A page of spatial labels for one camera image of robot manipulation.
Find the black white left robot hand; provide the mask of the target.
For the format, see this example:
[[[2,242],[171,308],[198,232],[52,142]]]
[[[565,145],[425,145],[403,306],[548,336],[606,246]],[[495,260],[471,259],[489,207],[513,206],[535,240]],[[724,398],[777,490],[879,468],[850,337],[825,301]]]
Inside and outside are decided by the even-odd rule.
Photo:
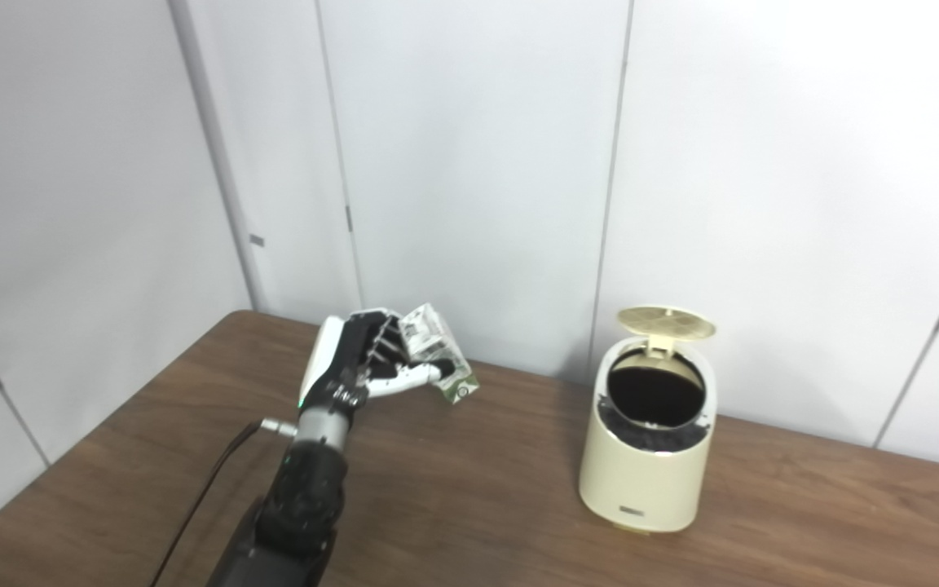
[[[457,364],[451,357],[412,355],[401,319],[384,308],[327,317],[299,390],[299,409],[326,408],[351,417],[369,399],[439,384],[454,375]]]

